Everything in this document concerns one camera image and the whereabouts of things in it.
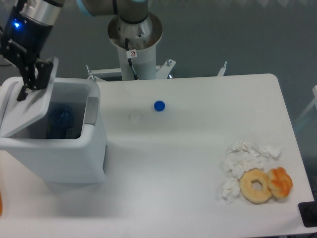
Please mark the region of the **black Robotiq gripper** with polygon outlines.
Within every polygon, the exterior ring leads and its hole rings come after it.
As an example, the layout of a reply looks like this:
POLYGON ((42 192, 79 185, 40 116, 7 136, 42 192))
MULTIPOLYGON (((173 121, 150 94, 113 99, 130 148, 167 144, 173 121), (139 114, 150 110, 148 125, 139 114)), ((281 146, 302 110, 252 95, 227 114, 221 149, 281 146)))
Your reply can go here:
POLYGON ((27 98, 27 89, 46 89, 53 62, 40 59, 41 50, 53 28, 52 9, 13 9, 0 37, 1 53, 19 69, 23 86, 17 96, 27 98))

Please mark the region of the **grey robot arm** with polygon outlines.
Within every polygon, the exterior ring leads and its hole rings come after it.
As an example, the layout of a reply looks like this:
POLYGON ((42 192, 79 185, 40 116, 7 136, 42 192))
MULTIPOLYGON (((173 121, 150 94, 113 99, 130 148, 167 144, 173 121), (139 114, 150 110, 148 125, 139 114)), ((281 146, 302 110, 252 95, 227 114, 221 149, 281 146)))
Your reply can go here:
MULTIPOLYGON (((48 86, 53 62, 42 60, 40 53, 64 4, 63 0, 18 0, 0 30, 0 54, 19 69, 23 79, 19 102, 27 98, 28 89, 48 86)), ((148 16, 146 0, 79 0, 77 5, 87 15, 119 15, 130 24, 148 16)))

